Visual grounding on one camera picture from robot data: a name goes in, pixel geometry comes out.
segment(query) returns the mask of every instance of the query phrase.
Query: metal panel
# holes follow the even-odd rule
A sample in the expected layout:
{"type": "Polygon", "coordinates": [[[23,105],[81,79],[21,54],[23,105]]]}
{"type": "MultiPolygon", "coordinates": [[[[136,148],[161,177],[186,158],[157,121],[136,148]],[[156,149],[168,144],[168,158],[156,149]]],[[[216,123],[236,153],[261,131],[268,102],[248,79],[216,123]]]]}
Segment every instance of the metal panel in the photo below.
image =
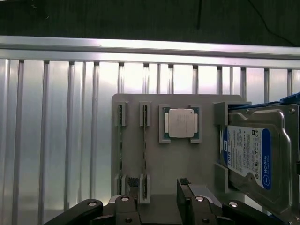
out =
{"type": "Polygon", "coordinates": [[[286,47],[0,36],[0,224],[40,225],[81,200],[108,202],[115,93],[278,100],[300,91],[299,55],[286,47]]]}
{"type": "Polygon", "coordinates": [[[264,102],[264,69],[247,68],[247,101],[253,104],[264,102]]]}

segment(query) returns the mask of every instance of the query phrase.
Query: hard drive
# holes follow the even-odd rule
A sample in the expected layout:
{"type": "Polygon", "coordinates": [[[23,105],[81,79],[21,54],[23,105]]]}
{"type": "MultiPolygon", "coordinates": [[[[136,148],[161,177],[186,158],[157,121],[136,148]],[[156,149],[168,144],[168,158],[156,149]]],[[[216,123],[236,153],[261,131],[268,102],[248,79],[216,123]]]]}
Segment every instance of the hard drive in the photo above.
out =
{"type": "Polygon", "coordinates": [[[299,223],[299,105],[231,109],[221,128],[229,182],[279,219],[299,223]]]}

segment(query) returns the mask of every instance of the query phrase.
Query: blue label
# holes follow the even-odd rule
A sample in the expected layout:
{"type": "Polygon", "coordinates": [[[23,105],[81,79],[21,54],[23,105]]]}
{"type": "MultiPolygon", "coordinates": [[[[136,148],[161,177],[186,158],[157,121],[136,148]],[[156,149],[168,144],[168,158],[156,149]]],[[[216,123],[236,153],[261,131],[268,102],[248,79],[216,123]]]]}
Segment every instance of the blue label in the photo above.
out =
{"type": "Polygon", "coordinates": [[[223,132],[223,157],[226,165],[228,165],[228,128],[226,127],[223,132]]]}
{"type": "Polygon", "coordinates": [[[272,184],[271,174],[271,134],[268,129],[262,131],[262,185],[270,190],[272,184]]]}

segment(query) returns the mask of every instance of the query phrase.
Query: dark background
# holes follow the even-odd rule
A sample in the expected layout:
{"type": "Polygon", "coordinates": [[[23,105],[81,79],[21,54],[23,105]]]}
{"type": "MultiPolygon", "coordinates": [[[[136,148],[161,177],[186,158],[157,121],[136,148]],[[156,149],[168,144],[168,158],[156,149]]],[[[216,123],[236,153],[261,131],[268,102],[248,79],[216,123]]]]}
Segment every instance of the dark background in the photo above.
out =
{"type": "MultiPolygon", "coordinates": [[[[251,0],[273,32],[300,45],[300,0],[251,0]]],[[[0,2],[0,35],[291,46],[270,34],[247,0],[44,0],[0,2]]]]}

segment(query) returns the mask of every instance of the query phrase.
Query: corrugated metal wall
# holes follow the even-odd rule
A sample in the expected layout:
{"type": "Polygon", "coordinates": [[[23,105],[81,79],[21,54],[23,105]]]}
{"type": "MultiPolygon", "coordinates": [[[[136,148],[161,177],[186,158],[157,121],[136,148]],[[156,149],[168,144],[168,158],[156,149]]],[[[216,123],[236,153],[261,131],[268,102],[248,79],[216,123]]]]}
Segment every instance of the corrugated metal wall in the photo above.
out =
{"type": "Polygon", "coordinates": [[[2,59],[0,224],[40,225],[81,200],[108,202],[115,93],[262,103],[298,91],[300,70],[288,68],[2,59]]]}

